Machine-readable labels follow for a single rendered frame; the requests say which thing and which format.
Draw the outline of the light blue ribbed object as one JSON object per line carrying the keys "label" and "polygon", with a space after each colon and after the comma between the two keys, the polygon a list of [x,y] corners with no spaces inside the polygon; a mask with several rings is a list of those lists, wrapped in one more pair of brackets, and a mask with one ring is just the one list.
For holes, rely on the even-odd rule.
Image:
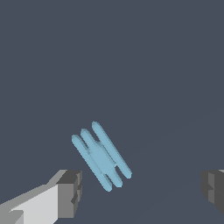
{"label": "light blue ribbed object", "polygon": [[98,137],[98,141],[87,129],[82,129],[80,136],[72,135],[72,143],[101,186],[107,192],[111,192],[112,186],[123,186],[123,181],[116,172],[116,167],[127,179],[131,178],[132,172],[103,127],[98,122],[92,122],[92,130]]}

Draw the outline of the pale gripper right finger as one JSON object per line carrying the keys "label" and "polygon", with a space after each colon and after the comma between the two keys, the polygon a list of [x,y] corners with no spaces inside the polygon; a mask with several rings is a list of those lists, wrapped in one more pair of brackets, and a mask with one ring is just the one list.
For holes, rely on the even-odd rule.
{"label": "pale gripper right finger", "polygon": [[203,196],[224,214],[224,170],[202,171],[200,178]]}

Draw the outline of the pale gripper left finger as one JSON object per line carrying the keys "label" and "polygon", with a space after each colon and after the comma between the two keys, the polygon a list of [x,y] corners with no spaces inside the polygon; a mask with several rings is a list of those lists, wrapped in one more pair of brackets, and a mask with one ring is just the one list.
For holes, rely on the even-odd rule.
{"label": "pale gripper left finger", "polygon": [[82,171],[59,170],[45,185],[0,205],[0,224],[55,224],[73,218],[82,195]]}

